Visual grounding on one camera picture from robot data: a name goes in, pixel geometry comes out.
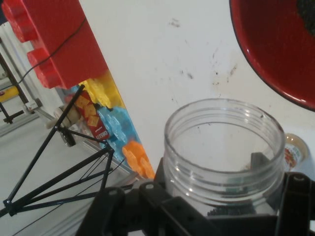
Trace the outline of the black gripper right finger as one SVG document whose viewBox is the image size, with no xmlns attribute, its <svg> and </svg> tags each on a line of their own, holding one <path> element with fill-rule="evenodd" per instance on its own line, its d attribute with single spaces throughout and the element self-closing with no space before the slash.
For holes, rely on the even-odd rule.
<svg viewBox="0 0 315 236">
<path fill-rule="evenodd" d="M 275 235 L 313 236 L 315 219 L 315 182 L 305 174 L 286 174 Z"/>
</svg>

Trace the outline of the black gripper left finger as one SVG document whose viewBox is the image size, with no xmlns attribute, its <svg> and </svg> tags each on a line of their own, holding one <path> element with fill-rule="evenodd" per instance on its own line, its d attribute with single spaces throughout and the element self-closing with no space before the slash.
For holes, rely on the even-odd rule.
<svg viewBox="0 0 315 236">
<path fill-rule="evenodd" d="M 146 236 L 204 236 L 204 216 L 166 191 L 163 164 L 162 158 L 153 181 L 128 193 L 121 187 L 100 189 L 76 235 L 127 236 L 142 231 Z"/>
</svg>

